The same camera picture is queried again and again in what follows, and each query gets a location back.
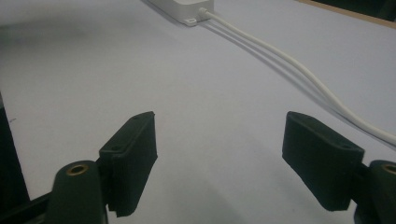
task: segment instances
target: tabletop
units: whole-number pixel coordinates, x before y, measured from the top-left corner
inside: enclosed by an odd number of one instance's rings
[[[293,0],[215,11],[396,133],[396,30]],[[365,164],[396,161],[295,69],[214,21],[187,27],[146,0],[2,1],[0,21],[0,91],[31,198],[146,111],[159,159],[134,214],[110,223],[353,223],[355,204],[325,211],[282,160],[288,111],[364,148]]]

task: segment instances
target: white cable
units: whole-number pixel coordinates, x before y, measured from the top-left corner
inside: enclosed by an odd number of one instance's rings
[[[230,31],[234,32],[235,34],[240,35],[245,39],[253,42],[254,44],[257,44],[271,51],[279,58],[285,60],[287,63],[297,68],[306,78],[308,78],[320,90],[320,92],[326,97],[326,99],[338,110],[338,112],[340,112],[346,119],[348,119],[350,122],[355,124],[357,127],[366,131],[367,133],[370,133],[371,135],[396,146],[396,135],[392,133],[387,133],[381,129],[376,128],[374,125],[368,123],[367,121],[365,121],[364,119],[360,118],[358,115],[353,113],[311,71],[309,71],[304,65],[299,63],[294,58],[290,57],[285,52],[277,49],[274,46],[271,46],[270,44],[263,42],[262,40],[252,35],[249,35],[239,30],[238,28],[231,25],[222,18],[210,13],[206,8],[203,7],[200,8],[199,16],[201,18],[212,19],[213,21],[220,23],[221,25],[228,28]]]

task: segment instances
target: white power strip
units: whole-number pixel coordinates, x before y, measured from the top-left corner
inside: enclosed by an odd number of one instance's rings
[[[205,21],[201,18],[199,9],[206,8],[209,12],[214,11],[214,0],[149,0],[156,7],[166,12],[175,20],[188,26],[194,26],[198,21]]]

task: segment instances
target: brown edge trim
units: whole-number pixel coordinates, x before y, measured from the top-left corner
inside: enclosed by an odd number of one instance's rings
[[[357,13],[357,12],[348,11],[348,10],[345,10],[345,9],[341,9],[339,7],[332,7],[332,6],[329,6],[329,5],[326,5],[326,4],[322,4],[322,3],[318,3],[318,2],[314,2],[314,1],[311,1],[311,0],[298,0],[298,1],[302,2],[302,3],[306,3],[306,4],[314,6],[314,7],[321,7],[321,8],[328,9],[330,11],[337,12],[337,13],[340,13],[340,14],[343,14],[343,15],[347,15],[347,16],[350,16],[350,17],[354,17],[354,18],[357,18],[357,19],[360,19],[360,20],[363,20],[363,21],[369,21],[369,22],[372,22],[372,23],[376,23],[376,24],[379,24],[379,25],[388,26],[389,28],[396,29],[396,22],[384,21],[384,20],[381,20],[381,19],[376,18],[376,17],[366,16],[366,15],[363,15],[363,14],[360,14],[360,13]]]

